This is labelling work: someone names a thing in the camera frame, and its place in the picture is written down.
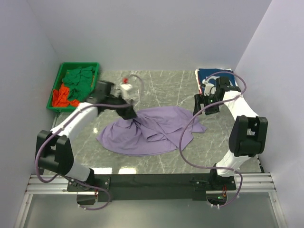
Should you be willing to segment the purple t shirt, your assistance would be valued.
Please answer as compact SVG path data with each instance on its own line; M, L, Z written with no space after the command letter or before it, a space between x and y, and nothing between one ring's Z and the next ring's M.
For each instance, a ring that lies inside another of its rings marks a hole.
M143 109L130 120L122 118L106 126L97 136L107 150L128 156L148 156L184 149L193 133L205 133L198 118L178 106Z

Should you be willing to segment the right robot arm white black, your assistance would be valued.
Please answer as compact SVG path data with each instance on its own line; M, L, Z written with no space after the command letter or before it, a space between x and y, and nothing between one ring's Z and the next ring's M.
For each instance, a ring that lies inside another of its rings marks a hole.
M210 171L209 186L220 189L244 162L264 151L268 120L258 116L248 105L237 85L232 85L227 76L217 77L215 83L204 79L202 92L194 96L193 114L207 106L205 115L219 112L219 101L229 109L235 122L228 140L228 152Z

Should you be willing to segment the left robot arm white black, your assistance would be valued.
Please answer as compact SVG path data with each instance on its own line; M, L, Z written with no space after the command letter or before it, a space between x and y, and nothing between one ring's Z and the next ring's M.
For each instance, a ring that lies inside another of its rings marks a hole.
M130 97L132 90L133 86L127 79L118 86L100 80L85 101L60 125L49 131L40 131L36 142L36 174L39 174L39 169L45 169L77 180L79 187L85 191L91 190L95 185L94 170L74 159L71 141L104 110L114 110L125 120L135 118Z

